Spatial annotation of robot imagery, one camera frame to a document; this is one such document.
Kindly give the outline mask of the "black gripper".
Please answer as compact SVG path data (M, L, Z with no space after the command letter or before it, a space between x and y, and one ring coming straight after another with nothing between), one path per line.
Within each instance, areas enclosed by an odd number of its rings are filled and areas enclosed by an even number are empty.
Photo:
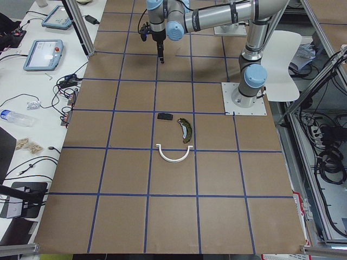
M157 42L158 58L161 64L164 64L164 41L166 39L166 30L152 31L152 39Z

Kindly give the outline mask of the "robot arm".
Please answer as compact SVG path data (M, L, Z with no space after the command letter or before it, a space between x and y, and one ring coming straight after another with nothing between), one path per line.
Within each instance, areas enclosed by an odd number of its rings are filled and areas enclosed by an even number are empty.
M274 19L287 7L287 1L232 1L191 9L189 1L146 1L149 21L138 26L142 41L151 35L157 54L164 62L164 40L179 41L191 32L248 22L245 46L239 56L240 83L232 93L235 105L250 108L264 87L267 72L261 65L264 48L274 31Z

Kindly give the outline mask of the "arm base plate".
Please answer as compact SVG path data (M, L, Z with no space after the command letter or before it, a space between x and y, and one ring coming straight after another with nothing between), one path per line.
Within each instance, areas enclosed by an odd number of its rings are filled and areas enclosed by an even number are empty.
M222 82L225 115L266 116L266 107L261 91L254 97L245 97L239 92L239 83Z
M216 36L246 37L246 26L244 24L229 24L214 27Z

